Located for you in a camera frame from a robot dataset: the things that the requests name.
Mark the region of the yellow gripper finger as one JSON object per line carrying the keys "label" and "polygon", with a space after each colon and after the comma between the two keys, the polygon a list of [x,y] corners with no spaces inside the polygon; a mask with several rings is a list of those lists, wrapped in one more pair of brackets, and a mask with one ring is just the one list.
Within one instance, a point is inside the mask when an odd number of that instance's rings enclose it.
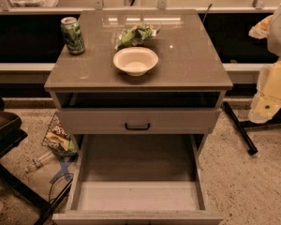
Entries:
{"label": "yellow gripper finger", "polygon": [[248,35],[252,38],[263,39],[268,35],[269,26],[271,23],[272,15],[262,19],[256,25],[252,26]]}

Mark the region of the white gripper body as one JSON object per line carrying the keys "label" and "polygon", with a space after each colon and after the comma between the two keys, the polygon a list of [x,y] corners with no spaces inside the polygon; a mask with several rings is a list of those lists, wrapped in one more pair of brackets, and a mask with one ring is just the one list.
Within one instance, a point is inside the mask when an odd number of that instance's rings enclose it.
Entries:
{"label": "white gripper body", "polygon": [[271,120],[281,109],[281,59],[259,73],[257,93],[253,96],[248,118],[255,124]]}

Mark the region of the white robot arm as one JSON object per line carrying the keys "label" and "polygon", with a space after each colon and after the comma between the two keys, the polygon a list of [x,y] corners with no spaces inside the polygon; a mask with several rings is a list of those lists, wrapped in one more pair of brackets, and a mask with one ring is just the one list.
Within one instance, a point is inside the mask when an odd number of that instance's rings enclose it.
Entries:
{"label": "white robot arm", "polygon": [[259,72],[257,93],[253,96],[248,118],[256,124],[271,120],[281,109],[281,3],[273,15],[261,20],[249,31],[252,38],[266,38],[268,51],[278,60]]}

